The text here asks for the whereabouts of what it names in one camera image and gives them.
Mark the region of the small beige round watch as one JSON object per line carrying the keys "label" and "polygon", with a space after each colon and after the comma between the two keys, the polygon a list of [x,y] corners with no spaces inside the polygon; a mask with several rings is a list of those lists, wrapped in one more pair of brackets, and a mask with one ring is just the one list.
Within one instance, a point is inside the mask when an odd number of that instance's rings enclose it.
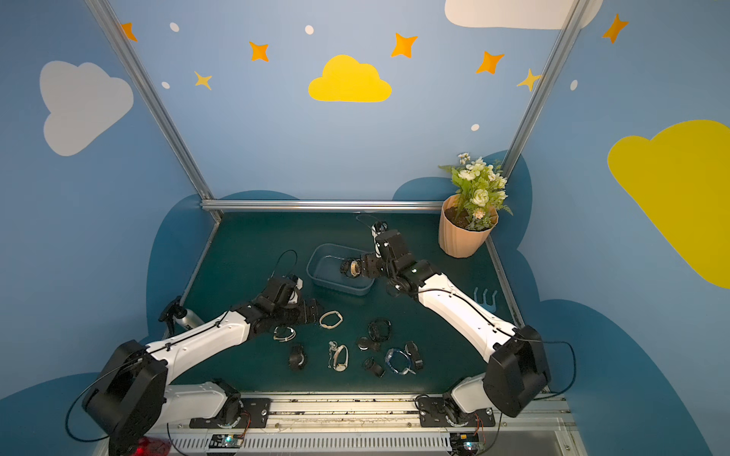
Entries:
{"label": "small beige round watch", "polygon": [[340,273],[350,279],[356,279],[362,275],[361,262],[356,258],[349,258],[344,260],[340,265]]}

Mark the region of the silver bracelet watch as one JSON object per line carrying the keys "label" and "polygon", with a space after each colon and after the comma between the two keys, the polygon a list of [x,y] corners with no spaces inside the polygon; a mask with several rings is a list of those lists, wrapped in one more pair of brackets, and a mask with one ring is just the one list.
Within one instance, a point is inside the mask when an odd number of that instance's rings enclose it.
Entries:
{"label": "silver bracelet watch", "polygon": [[297,336],[297,331],[290,326],[279,325],[274,329],[273,340],[281,343],[293,341]]}

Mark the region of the black rugged digital watch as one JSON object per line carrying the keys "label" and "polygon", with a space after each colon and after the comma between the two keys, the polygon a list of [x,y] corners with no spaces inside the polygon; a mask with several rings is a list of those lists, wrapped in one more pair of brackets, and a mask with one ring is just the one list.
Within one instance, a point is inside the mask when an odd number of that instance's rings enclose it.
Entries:
{"label": "black rugged digital watch", "polygon": [[288,365],[293,372],[299,372],[304,369],[307,364],[307,355],[302,344],[295,344],[291,347]]}

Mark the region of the chunky black sport watch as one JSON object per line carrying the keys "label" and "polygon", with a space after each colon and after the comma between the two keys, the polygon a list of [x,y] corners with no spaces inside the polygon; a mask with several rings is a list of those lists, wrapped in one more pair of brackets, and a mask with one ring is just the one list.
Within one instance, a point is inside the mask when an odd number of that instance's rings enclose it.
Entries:
{"label": "chunky black sport watch", "polygon": [[378,317],[372,320],[368,325],[369,337],[374,342],[385,342],[391,338],[393,326],[389,319]]}

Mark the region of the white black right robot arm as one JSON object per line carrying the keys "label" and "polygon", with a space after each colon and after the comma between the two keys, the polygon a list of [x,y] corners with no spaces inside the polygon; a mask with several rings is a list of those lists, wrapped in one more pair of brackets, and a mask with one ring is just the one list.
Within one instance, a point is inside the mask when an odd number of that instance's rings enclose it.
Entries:
{"label": "white black right robot arm", "polygon": [[371,227],[375,250],[357,260],[359,275],[383,277],[456,329],[487,362],[486,372],[468,377],[448,394],[462,413],[496,408],[517,417],[551,381],[545,341],[530,326],[516,327],[459,290],[427,260],[417,260],[401,233],[384,222]]}

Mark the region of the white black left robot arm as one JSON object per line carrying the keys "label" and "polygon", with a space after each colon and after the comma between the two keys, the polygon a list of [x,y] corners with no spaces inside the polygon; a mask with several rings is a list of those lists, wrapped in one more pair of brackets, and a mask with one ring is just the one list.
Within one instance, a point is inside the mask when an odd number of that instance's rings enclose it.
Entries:
{"label": "white black left robot arm", "polygon": [[174,380],[203,361],[280,326],[319,321],[323,307],[302,296],[295,275],[271,277],[255,298],[179,336],[117,347],[82,402],[83,410],[108,435],[111,455],[131,455],[159,423],[214,418],[238,397],[216,382],[176,386]]}

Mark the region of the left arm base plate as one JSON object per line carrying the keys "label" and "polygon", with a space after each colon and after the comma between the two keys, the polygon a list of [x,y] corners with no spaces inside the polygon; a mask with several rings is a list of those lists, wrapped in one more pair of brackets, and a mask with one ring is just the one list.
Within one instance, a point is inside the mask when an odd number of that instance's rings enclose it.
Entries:
{"label": "left arm base plate", "polygon": [[270,408],[269,398],[231,399],[214,417],[191,419],[189,426],[192,429],[264,429]]}

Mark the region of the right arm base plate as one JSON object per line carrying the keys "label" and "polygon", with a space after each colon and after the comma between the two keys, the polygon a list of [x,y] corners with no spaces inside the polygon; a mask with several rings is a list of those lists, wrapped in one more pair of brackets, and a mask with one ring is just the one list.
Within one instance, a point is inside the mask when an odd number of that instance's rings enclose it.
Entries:
{"label": "right arm base plate", "polygon": [[491,408],[462,412],[450,398],[416,395],[414,405],[423,428],[493,428],[496,425]]}

